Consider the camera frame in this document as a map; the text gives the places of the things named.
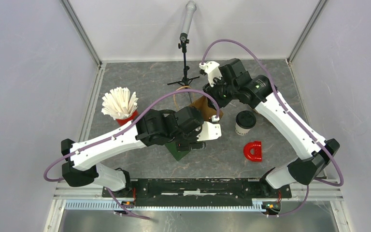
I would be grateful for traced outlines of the white paper coffee cup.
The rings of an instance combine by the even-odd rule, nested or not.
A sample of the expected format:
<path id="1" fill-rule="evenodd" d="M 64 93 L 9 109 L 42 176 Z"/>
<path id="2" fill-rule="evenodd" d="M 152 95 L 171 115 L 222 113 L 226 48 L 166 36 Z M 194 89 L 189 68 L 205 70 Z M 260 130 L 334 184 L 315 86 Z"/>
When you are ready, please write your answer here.
<path id="1" fill-rule="evenodd" d="M 238 123 L 235 124 L 235 132 L 236 132 L 238 135 L 244 136 L 244 135 L 246 135 L 250 130 L 251 130 L 251 128 L 245 128 L 245 127 L 242 127 L 242 126 L 240 126 Z"/>

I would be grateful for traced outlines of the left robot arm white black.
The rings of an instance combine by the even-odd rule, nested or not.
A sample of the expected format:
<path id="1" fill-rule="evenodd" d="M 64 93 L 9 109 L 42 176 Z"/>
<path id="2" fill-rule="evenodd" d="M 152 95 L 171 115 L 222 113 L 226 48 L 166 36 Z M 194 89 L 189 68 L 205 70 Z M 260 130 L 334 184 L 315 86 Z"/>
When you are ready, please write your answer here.
<path id="1" fill-rule="evenodd" d="M 149 110 L 138 122 L 130 121 L 124 126 L 94 139 L 73 143 L 62 141 L 62 151 L 73 153 L 62 165 L 62 177 L 71 187 L 96 184 L 115 191 L 121 197 L 132 192 L 129 173 L 121 168 L 111 169 L 101 162 L 117 154 L 152 145 L 176 142 L 197 142 L 199 134 L 206 128 L 200 110 L 184 107 L 173 110 Z"/>

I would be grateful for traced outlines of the green brown paper bag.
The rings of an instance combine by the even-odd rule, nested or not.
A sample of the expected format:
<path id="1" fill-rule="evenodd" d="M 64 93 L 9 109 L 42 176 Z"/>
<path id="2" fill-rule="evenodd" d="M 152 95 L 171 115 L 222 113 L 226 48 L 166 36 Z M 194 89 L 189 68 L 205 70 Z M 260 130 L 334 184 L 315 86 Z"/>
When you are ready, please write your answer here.
<path id="1" fill-rule="evenodd" d="M 188 106 L 195 107 L 198 110 L 200 110 L 205 121 L 209 121 L 211 116 L 216 115 L 216 109 L 211 108 L 208 105 L 208 103 L 211 103 L 211 101 L 206 96 L 201 95 L 200 97 L 197 97 L 196 93 L 190 92 L 190 94 L 192 97 L 191 97 L 191 103 Z M 190 151 L 177 151 L 176 142 L 165 144 L 165 147 L 167 148 L 168 152 L 174 157 L 176 161 L 180 161 L 190 152 Z"/>

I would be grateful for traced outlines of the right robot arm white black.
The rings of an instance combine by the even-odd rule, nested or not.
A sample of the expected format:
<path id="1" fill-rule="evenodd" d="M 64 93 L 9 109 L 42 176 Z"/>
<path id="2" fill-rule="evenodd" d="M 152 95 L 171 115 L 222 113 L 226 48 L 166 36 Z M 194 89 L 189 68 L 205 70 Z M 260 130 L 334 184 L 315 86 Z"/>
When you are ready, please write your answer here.
<path id="1" fill-rule="evenodd" d="M 239 59 L 223 64 L 209 61 L 199 64 L 199 68 L 208 79 L 203 91 L 219 107 L 227 106 L 232 100 L 249 105 L 274 125 L 295 150 L 297 159 L 263 175 L 259 185 L 263 196 L 272 197 L 279 188 L 291 183 L 310 184 L 328 166 L 329 157 L 339 150 L 336 139 L 325 139 L 298 116 L 268 77 L 252 78 Z"/>

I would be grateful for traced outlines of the black plastic cup lid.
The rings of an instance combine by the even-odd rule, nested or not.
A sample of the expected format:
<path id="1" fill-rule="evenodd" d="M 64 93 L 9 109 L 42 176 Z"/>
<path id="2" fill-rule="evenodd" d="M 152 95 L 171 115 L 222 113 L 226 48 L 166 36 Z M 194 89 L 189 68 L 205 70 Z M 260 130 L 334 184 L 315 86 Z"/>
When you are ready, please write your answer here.
<path id="1" fill-rule="evenodd" d="M 240 111 L 235 118 L 236 124 L 242 129 L 251 129 L 256 123 L 257 119 L 252 111 Z"/>

